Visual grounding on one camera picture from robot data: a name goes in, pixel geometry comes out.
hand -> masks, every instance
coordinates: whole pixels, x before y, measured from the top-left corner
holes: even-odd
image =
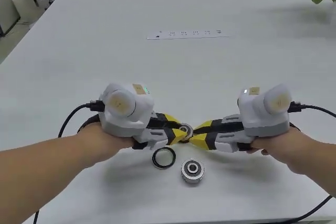
[[[133,139],[116,137],[105,133],[100,123],[92,123],[84,127],[76,137],[84,143],[89,166],[108,160],[119,150],[133,146]]]
[[[318,144],[320,142],[291,127],[289,132],[283,135],[255,139],[251,143],[254,149],[247,153],[262,149],[263,155],[271,155],[276,160],[285,163],[292,172],[302,174],[306,158],[309,158]]]

forearm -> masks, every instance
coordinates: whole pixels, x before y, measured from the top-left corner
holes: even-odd
[[[317,142],[304,163],[302,173],[336,197],[336,145]]]
[[[22,223],[90,165],[78,136],[0,152],[1,223]]]

gray floor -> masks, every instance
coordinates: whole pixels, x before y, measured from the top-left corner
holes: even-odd
[[[17,24],[6,37],[0,38],[0,63],[6,59],[28,31],[28,25]]]

power strip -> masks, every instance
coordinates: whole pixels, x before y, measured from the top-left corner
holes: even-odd
[[[200,39],[227,38],[222,30],[158,31],[147,36],[148,40],[158,39]]]

table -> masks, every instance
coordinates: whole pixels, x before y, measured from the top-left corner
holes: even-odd
[[[1,149],[57,136],[68,113],[111,81],[146,83],[158,112],[192,126],[237,113],[242,88],[280,82],[295,100],[336,111],[331,8],[329,0],[56,0],[0,65]],[[159,30],[219,28],[229,37],[146,40]],[[76,114],[65,135],[91,115]],[[336,142],[326,114],[291,120]],[[39,223],[256,223],[300,216],[327,196],[271,157],[173,148],[168,170],[153,167],[152,152],[133,150],[84,170]],[[191,157],[205,166],[196,187],[180,176]],[[332,219],[335,208],[332,200],[309,220]]]

